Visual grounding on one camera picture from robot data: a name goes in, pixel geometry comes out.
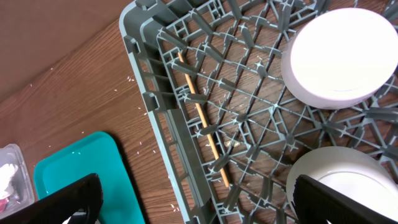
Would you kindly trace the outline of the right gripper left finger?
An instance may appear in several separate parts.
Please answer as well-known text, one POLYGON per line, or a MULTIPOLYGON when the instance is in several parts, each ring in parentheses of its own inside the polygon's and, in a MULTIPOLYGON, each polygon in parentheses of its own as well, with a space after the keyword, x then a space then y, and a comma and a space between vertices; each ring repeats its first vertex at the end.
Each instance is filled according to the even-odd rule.
POLYGON ((91 173, 32 205, 1 219, 1 224, 99 223, 103 189, 91 173))

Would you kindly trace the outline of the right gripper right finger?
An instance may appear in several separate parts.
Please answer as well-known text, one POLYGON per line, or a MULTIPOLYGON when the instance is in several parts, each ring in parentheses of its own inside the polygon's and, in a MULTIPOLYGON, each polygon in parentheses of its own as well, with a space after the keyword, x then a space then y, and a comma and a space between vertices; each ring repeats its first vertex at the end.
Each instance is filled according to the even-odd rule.
POLYGON ((292 206, 300 223, 397 224, 395 220, 303 174, 296 179, 292 206))

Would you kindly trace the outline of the pale green bowl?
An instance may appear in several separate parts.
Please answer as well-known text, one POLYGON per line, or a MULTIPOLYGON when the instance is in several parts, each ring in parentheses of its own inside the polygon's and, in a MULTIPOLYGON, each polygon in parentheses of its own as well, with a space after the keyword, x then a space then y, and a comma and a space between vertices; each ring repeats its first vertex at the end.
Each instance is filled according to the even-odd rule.
POLYGON ((348 147, 328 146, 312 150, 291 167, 286 183, 289 205, 300 175, 325 184, 371 210, 397 220, 397 185, 387 170, 371 156, 348 147))

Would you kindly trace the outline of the red snack wrapper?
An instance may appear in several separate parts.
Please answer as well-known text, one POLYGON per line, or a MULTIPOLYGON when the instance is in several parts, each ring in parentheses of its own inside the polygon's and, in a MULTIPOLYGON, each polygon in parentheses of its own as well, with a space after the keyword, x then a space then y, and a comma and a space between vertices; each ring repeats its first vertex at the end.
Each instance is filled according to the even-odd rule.
POLYGON ((12 200, 10 198, 0 199, 0 213, 4 213, 11 206, 12 200))

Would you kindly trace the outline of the wooden chopstick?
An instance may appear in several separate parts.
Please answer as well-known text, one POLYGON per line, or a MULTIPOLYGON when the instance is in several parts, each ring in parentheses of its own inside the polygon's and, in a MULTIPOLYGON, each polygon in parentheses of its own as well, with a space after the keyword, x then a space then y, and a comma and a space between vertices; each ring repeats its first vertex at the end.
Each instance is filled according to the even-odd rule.
MULTIPOLYGON (((181 62, 184 62, 184 59, 183 59, 183 56, 182 56, 181 52, 178 52, 178 57, 179 57, 179 60, 180 60, 181 62)), ((194 88, 194 86, 193 86, 193 82, 192 82, 190 76, 189 76, 188 74, 186 74, 186 73, 184 73, 184 75, 185 75, 185 79, 186 79, 186 81, 187 81, 187 84, 188 84, 188 87, 189 87, 190 92, 191 92, 192 94, 196 94, 196 91, 195 91, 195 88, 194 88)), ((198 114, 199 114, 199 117, 200 117, 200 119, 201 119, 201 122, 202 122, 203 127, 204 127, 204 128, 207 128, 207 127, 208 127, 208 123, 207 123, 207 121, 206 121, 204 112, 203 112, 203 110, 202 110, 200 104, 199 104, 199 103, 196 103, 195 106, 196 106, 196 109, 197 109, 197 111, 198 111, 198 114)), ((220 156, 219 156, 218 151, 217 151, 217 149, 216 149, 216 145, 215 145, 215 142, 214 142, 214 140, 213 140, 212 135, 211 135, 211 134, 207 134, 206 136, 207 136, 207 138, 208 138, 208 142, 209 142, 209 144, 210 144, 210 147, 211 147, 211 150, 212 150, 212 152, 213 152, 213 155, 214 155, 215 159, 219 159, 220 156)), ((226 187, 226 188, 229 188, 229 180, 228 180, 227 175, 226 175, 226 172, 225 172, 225 170, 224 170, 223 168, 220 169, 220 174, 221 174, 221 177, 222 177, 222 179, 223 179, 223 182, 224 182, 225 187, 226 187)))

